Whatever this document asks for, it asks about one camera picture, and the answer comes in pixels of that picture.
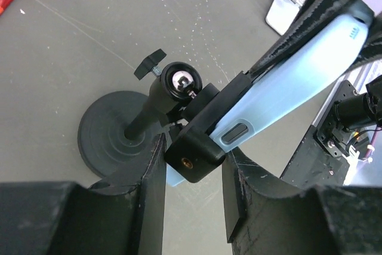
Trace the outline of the white plastic phone stand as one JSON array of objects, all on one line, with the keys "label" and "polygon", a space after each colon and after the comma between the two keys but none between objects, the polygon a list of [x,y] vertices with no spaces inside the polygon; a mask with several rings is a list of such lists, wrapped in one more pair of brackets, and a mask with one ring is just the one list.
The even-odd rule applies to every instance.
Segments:
[{"label": "white plastic phone stand", "polygon": [[266,23],[280,36],[291,26],[305,0],[273,0]]}]

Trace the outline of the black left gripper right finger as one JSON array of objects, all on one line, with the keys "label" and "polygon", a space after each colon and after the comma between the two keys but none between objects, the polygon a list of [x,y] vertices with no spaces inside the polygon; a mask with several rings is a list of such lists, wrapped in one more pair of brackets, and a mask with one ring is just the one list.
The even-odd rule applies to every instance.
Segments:
[{"label": "black left gripper right finger", "polygon": [[222,166],[227,242],[234,254],[380,254],[381,189],[299,189],[236,148]]}]

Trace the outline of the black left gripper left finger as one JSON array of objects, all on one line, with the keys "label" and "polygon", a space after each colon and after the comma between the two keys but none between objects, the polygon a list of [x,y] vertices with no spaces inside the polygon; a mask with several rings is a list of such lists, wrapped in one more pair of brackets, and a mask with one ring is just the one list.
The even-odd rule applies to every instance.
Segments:
[{"label": "black left gripper left finger", "polygon": [[164,134],[113,174],[76,182],[1,184],[2,254],[161,254]]}]

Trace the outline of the black round-base phone stand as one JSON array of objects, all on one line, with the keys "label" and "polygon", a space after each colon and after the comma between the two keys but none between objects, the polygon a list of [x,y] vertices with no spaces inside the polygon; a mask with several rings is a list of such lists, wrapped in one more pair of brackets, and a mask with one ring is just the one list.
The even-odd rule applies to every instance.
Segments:
[{"label": "black round-base phone stand", "polygon": [[149,93],[115,91],[96,100],[78,128],[84,163],[100,177],[136,156],[156,134],[167,131],[165,162],[188,182],[196,183],[219,167],[225,151],[211,139],[219,120],[249,90],[250,78],[240,73],[225,88],[204,85],[198,71],[184,62],[163,69],[163,50],[149,54],[134,74],[155,76]]}]

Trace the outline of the light blue smartphone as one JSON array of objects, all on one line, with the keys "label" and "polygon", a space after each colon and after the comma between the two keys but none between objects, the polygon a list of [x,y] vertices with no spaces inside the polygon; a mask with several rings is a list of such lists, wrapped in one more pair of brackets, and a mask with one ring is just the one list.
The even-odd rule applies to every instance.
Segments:
[{"label": "light blue smartphone", "polygon": [[183,113],[187,125],[165,153],[167,183],[200,181],[228,152],[336,81],[355,62],[373,18],[356,1],[260,79],[240,73],[206,105],[195,97]]}]

